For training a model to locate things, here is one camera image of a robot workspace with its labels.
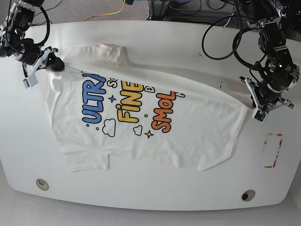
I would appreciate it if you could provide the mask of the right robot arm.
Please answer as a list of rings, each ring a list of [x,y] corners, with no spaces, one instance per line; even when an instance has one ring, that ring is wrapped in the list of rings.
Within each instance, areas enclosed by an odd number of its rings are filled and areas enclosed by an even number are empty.
[[[50,19],[43,3],[42,0],[10,1],[8,15],[0,26],[0,56],[14,56],[21,62],[25,78],[41,69],[64,70],[64,62],[55,55],[58,49],[42,49],[50,36]],[[46,34],[42,41],[35,43],[25,37],[25,32],[31,27],[37,8],[46,19]]]

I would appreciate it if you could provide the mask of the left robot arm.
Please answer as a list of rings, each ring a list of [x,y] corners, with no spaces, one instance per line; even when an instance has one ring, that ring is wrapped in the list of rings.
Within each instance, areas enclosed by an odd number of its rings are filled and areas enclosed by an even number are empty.
[[[241,77],[251,92],[255,113],[264,115],[284,105],[293,108],[293,104],[281,95],[298,82],[300,69],[293,63],[285,34],[277,24],[277,11],[268,0],[235,0],[233,5],[236,12],[232,17],[238,18],[240,30],[233,40],[232,51],[220,59],[234,56],[250,73],[259,73],[261,81],[256,77]],[[246,62],[237,52],[243,34],[254,29],[259,31],[258,46],[264,54],[261,58],[266,61],[264,66],[261,61],[253,65]]]

